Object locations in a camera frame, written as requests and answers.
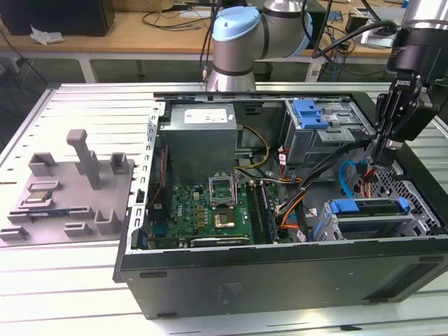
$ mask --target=floor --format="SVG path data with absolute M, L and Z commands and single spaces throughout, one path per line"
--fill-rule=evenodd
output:
M 46 85 L 31 70 L 28 65 L 20 62 L 21 72 L 12 76 L 6 72 L 0 75 L 0 151 L 14 135 L 20 123 L 32 109 L 39 95 Z M 195 82 L 197 81 L 197 62 L 186 61 L 145 61 L 146 75 L 138 77 L 135 61 L 95 60 L 94 67 L 98 78 L 105 83 L 124 82 Z M 83 75 L 77 61 L 67 59 L 36 59 L 34 67 L 47 79 L 49 83 L 83 83 Z M 274 82 L 298 82 L 305 79 L 308 64 L 303 63 L 274 63 L 270 80 Z M 264 71 L 263 64 L 255 66 L 255 73 Z M 351 64 L 347 67 L 352 72 L 366 73 L 382 70 L 382 65 Z M 333 74 L 330 67 L 320 81 L 331 81 Z M 341 82 L 377 82 L 389 81 L 390 75 L 384 77 L 379 74 L 369 76 L 355 76 L 343 72 L 339 78 Z M 433 98 L 442 102 L 448 95 L 447 87 L 436 86 Z M 448 104 L 442 111 L 442 118 L 448 119 Z

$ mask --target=slotted aluminum table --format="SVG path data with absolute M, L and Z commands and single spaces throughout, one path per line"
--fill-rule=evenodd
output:
M 268 83 L 260 90 L 367 92 L 384 83 Z M 80 84 L 47 90 L 0 155 L 0 216 L 6 215 L 29 176 L 32 153 L 50 151 L 72 161 L 65 141 L 85 128 L 98 158 L 125 152 L 137 164 L 146 138 L 152 92 L 202 91 L 197 84 Z M 438 118 L 410 143 L 448 192 L 447 128 Z M 112 281 L 118 241 L 0 249 L 2 335 L 325 335 L 354 326 L 358 335 L 440 335 L 448 330 L 448 274 L 399 304 L 278 311 L 147 321 L 126 284 Z

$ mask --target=green circuit board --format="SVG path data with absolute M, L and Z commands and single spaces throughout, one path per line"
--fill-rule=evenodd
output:
M 274 209 L 280 202 L 277 187 L 267 184 L 269 204 Z M 213 198 L 231 196 L 229 185 L 215 185 Z M 173 192 L 172 214 L 166 238 L 194 239 L 200 237 L 245 237 L 253 244 L 246 186 L 237 186 L 237 202 L 233 206 L 234 226 L 216 227 L 216 212 L 210 202 L 208 185 L 176 185 Z

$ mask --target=ram slot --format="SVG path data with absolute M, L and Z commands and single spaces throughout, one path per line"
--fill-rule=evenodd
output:
M 246 196 L 248 201 L 248 211 L 251 218 L 251 227 L 253 233 L 253 242 L 255 244 L 265 243 L 265 234 L 263 232 L 262 209 L 258 205 L 256 187 L 246 184 Z
M 269 199 L 264 184 L 260 185 L 260 191 L 262 195 L 263 223 L 267 226 L 267 231 L 269 232 L 269 242 L 273 243 L 276 242 L 279 237 L 277 235 L 277 228 L 275 226 L 274 218 L 272 217 L 271 207 L 269 206 Z

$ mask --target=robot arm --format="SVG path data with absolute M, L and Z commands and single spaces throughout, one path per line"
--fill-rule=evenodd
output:
M 262 14 L 251 7 L 223 10 L 213 28 L 213 71 L 207 90 L 255 91 L 254 60 L 288 57 L 307 47 L 301 16 L 299 0 L 268 0 Z M 310 15 L 306 21 L 311 32 Z
M 403 142 L 414 140 L 439 112 L 426 88 L 445 72 L 447 60 L 448 0 L 410 1 L 387 64 L 396 76 L 377 100 L 374 167 L 388 169 Z

